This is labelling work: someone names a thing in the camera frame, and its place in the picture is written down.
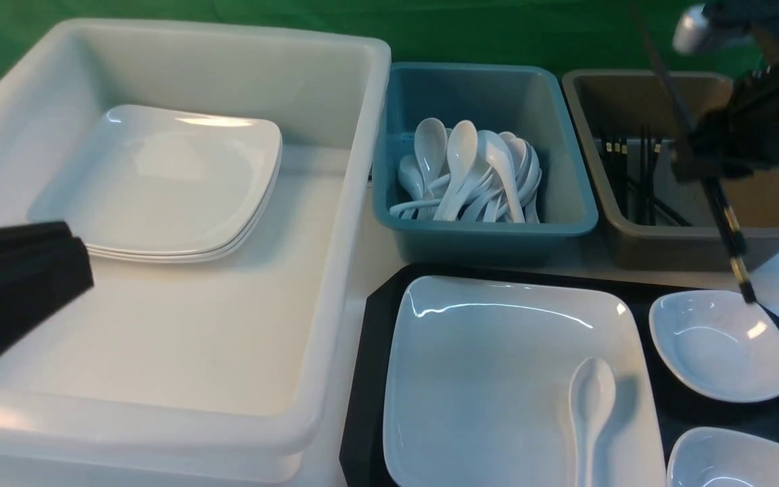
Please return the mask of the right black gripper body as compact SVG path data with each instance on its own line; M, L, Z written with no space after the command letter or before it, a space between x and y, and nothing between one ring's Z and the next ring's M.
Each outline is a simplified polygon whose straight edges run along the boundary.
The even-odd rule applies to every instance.
M723 107L708 111L675 141L679 182L744 179L779 169L779 64L733 84Z

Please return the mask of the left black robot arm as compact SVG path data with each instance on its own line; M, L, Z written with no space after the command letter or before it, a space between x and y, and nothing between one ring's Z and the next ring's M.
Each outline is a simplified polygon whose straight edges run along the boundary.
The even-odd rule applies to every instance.
M0 227L0 356L93 284L89 252L65 222Z

